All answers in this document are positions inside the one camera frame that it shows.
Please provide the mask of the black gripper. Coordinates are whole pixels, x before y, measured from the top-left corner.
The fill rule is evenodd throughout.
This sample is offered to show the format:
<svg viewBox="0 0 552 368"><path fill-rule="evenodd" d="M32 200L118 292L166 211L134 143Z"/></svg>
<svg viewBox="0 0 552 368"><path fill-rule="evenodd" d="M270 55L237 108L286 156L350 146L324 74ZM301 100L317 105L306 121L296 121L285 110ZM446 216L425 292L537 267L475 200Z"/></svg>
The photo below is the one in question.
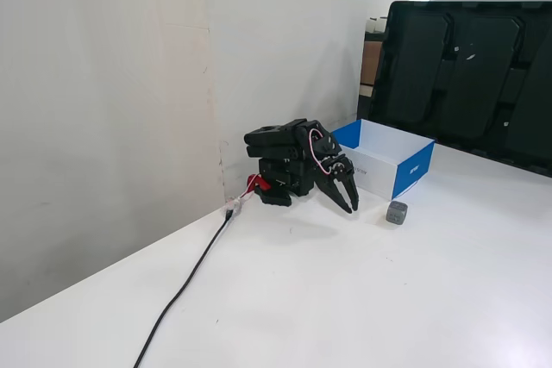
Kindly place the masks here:
<svg viewBox="0 0 552 368"><path fill-rule="evenodd" d="M322 128L310 128L308 155L313 164L318 189L348 214L355 212L359 205L359 195L354 181L354 166L335 136ZM347 204L338 190L336 181L342 184L350 204Z"/></svg>

